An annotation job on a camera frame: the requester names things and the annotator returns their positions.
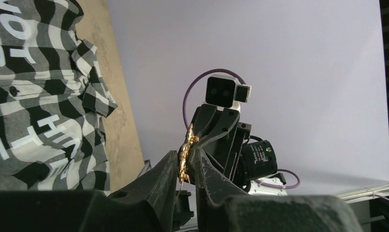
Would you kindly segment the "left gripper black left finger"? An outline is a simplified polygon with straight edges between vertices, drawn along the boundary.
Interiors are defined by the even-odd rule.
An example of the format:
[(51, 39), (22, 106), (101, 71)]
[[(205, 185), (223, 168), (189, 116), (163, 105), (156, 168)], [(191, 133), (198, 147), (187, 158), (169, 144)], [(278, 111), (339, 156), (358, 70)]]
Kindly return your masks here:
[(177, 152), (105, 196), (96, 190), (0, 191), (0, 232), (170, 232)]

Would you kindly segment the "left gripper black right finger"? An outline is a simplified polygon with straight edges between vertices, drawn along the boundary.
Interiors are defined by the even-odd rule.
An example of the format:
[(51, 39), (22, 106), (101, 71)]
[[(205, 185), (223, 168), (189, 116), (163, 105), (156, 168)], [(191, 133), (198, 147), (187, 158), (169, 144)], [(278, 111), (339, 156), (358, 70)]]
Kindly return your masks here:
[(201, 232), (360, 232), (354, 212), (332, 196), (250, 195), (192, 149)]

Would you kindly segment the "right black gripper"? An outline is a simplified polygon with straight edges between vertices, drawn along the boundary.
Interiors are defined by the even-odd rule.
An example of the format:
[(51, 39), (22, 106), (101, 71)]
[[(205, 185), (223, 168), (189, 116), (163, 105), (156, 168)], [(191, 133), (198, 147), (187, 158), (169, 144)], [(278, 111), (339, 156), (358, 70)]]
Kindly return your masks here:
[(234, 185), (249, 192), (252, 180), (278, 171), (273, 146), (250, 134), (251, 125), (239, 122), (239, 111), (225, 108), (212, 126), (216, 113), (214, 105), (197, 108), (189, 126), (189, 143), (199, 142), (211, 164)]

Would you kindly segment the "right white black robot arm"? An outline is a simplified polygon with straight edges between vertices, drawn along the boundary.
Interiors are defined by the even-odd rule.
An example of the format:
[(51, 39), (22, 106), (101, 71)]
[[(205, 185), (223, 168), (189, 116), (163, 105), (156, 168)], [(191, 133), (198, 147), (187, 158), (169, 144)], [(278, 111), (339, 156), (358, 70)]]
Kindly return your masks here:
[(239, 111), (204, 103), (191, 124), (196, 136), (211, 139), (202, 149), (211, 165), (234, 185), (251, 195), (287, 194), (273, 146), (251, 134), (252, 126), (240, 121)]

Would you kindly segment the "gold glitter brooch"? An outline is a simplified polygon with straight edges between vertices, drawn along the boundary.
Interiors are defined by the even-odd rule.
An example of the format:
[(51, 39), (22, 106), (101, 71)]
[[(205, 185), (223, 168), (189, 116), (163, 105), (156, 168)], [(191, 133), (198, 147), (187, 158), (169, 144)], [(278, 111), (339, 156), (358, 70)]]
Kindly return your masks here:
[(185, 181), (190, 183), (189, 175), (187, 174), (187, 161), (190, 154), (190, 149), (199, 141), (199, 139), (200, 138), (198, 136), (194, 135), (193, 124), (190, 124), (186, 134), (185, 142), (181, 146), (178, 156), (180, 159), (178, 179), (181, 185), (183, 185)]

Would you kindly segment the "black white plaid shirt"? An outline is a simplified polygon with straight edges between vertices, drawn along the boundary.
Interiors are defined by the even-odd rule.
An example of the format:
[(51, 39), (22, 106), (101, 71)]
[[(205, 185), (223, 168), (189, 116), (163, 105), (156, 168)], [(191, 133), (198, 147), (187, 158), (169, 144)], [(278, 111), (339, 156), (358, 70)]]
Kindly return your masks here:
[(110, 193), (102, 120), (117, 107), (75, 0), (0, 0), (0, 191)]

